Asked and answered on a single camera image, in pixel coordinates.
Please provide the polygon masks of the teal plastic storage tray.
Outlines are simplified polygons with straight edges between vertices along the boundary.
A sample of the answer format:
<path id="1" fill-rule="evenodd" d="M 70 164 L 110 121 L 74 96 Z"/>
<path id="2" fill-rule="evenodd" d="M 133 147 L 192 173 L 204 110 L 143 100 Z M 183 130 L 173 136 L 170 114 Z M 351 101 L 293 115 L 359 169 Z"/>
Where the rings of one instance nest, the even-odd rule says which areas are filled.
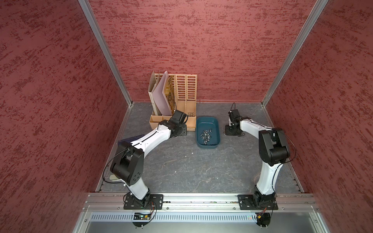
<path id="1" fill-rule="evenodd" d="M 196 121 L 196 142 L 202 149 L 215 149 L 220 144 L 219 122 L 213 116 L 200 116 Z"/>

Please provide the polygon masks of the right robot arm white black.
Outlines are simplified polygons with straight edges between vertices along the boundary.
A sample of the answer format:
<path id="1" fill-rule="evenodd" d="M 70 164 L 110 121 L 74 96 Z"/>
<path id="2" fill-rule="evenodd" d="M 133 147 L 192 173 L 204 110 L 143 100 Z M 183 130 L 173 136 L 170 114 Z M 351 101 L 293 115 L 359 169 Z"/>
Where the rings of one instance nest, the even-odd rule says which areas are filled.
<path id="1" fill-rule="evenodd" d="M 243 117 L 237 109 L 229 111 L 228 116 L 229 124 L 225 126 L 224 132 L 226 136 L 243 136 L 248 133 L 258 139 L 262 168 L 250 202 L 255 208 L 273 206 L 279 171 L 290 158 L 287 137 L 281 128 L 265 126 L 249 117 Z"/>

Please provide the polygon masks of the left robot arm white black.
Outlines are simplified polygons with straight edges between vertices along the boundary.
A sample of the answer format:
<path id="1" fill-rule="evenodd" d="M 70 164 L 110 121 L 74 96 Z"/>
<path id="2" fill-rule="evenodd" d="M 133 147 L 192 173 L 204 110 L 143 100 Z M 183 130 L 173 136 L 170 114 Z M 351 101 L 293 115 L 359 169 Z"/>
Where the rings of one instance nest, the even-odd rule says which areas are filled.
<path id="1" fill-rule="evenodd" d="M 106 164 L 112 175 L 105 183 L 123 184 L 129 190 L 124 197 L 124 208 L 150 209 L 158 207 L 152 203 L 149 188 L 142 179 L 146 156 L 162 142 L 187 135 L 188 115 L 176 110 L 169 120 L 163 120 L 150 133 L 131 142 L 120 141 L 113 158 Z"/>

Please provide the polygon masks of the pile of silver wing nuts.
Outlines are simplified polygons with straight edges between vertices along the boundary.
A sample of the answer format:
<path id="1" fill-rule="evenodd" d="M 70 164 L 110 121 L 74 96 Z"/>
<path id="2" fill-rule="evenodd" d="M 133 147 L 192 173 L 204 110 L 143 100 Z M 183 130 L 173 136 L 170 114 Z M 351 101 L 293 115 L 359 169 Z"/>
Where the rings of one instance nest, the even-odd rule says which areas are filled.
<path id="1" fill-rule="evenodd" d="M 200 134 L 201 139 L 203 140 L 204 145 L 207 145 L 208 142 L 211 140 L 211 133 L 212 130 L 203 130 L 203 132 Z"/>

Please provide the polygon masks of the patterned gold black booklet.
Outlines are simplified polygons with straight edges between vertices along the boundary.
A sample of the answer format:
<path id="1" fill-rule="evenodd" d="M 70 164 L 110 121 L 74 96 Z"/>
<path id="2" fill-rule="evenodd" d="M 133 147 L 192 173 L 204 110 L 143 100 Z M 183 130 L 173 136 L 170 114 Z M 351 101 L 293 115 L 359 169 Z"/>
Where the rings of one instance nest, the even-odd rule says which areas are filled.
<path id="1" fill-rule="evenodd" d="M 170 116 L 175 110 L 175 90 L 174 90 L 174 75 L 170 75 L 165 82 L 164 94 L 170 110 Z"/>

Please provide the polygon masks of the pink paper folder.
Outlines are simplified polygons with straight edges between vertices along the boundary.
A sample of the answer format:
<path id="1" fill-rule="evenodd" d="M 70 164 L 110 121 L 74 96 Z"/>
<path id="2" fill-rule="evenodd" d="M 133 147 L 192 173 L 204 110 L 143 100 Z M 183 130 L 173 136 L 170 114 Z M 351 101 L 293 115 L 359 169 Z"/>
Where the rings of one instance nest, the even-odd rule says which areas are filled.
<path id="1" fill-rule="evenodd" d="M 168 108 L 168 104 L 164 94 L 164 86 L 168 77 L 169 74 L 167 71 L 165 71 L 162 76 L 159 77 L 159 83 L 153 93 L 155 103 L 160 110 L 161 116 L 170 116 L 170 110 Z"/>

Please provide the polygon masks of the beige plastic file organizer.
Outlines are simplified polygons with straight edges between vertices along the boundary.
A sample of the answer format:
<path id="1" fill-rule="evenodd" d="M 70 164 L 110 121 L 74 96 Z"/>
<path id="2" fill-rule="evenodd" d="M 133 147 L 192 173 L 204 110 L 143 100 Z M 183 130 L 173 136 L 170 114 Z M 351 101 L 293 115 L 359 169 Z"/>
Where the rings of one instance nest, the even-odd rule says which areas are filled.
<path id="1" fill-rule="evenodd" d="M 196 103 L 197 103 L 197 74 L 169 74 L 174 75 L 174 90 L 175 90 L 175 110 L 179 110 L 188 115 L 186 122 L 188 131 L 196 130 Z M 155 129 L 163 120 L 169 120 L 171 116 L 155 116 L 152 115 L 149 124 L 152 129 Z"/>

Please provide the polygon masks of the brown cardboard folder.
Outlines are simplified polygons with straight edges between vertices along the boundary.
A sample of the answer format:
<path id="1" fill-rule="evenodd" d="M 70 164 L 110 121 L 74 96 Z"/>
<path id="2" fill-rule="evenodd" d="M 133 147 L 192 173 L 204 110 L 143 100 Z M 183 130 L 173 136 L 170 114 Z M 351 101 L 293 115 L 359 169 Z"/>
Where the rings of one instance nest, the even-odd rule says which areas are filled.
<path id="1" fill-rule="evenodd" d="M 154 113 L 155 116 L 161 115 L 160 110 L 158 109 L 158 107 L 155 103 L 154 97 L 153 97 L 153 93 L 154 93 L 155 88 L 157 87 L 158 83 L 159 83 L 159 75 L 156 75 L 155 72 L 153 71 L 152 74 L 151 74 L 151 77 L 150 77 L 150 81 L 149 81 L 148 94 L 149 94 L 149 97 L 150 97 L 150 100 L 151 100 L 151 104 L 152 104 L 152 107 L 153 107 L 153 113 Z"/>

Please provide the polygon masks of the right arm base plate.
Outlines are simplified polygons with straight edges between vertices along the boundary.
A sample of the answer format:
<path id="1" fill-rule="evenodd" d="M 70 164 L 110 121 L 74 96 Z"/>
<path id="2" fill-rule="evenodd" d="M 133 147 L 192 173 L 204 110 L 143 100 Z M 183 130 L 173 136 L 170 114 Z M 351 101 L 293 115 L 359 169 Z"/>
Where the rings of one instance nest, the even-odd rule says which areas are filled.
<path id="1" fill-rule="evenodd" d="M 240 210 L 278 210 L 274 194 L 261 195 L 260 193 L 255 193 L 253 195 L 237 195 L 237 197 Z"/>

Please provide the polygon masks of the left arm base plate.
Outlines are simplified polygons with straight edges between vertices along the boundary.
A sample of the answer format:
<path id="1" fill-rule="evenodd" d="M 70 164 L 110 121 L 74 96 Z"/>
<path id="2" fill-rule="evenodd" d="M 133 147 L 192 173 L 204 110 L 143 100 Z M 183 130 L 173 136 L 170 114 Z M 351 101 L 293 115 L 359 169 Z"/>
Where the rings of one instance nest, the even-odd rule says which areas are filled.
<path id="1" fill-rule="evenodd" d="M 126 194 L 123 197 L 123 208 L 125 210 L 161 210 L 164 195 L 147 194 L 144 199 L 137 199 L 134 195 Z"/>

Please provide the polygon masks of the aluminium front rail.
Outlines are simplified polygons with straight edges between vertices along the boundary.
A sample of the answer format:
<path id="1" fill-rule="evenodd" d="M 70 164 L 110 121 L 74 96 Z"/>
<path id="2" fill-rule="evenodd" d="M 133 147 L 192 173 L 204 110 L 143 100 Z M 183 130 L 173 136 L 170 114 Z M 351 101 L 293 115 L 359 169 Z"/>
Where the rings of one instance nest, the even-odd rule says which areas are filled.
<path id="1" fill-rule="evenodd" d="M 85 212 L 131 212 L 124 209 L 128 203 L 123 197 L 124 193 L 100 192 L 90 193 L 84 203 Z M 278 213 L 319 213 L 313 194 L 278 194 L 276 197 Z M 270 207 L 260 207 L 255 210 L 251 204 L 240 201 L 238 194 L 233 193 L 164 193 L 162 205 L 159 212 L 252 212 L 259 213 L 266 210 L 271 212 Z"/>

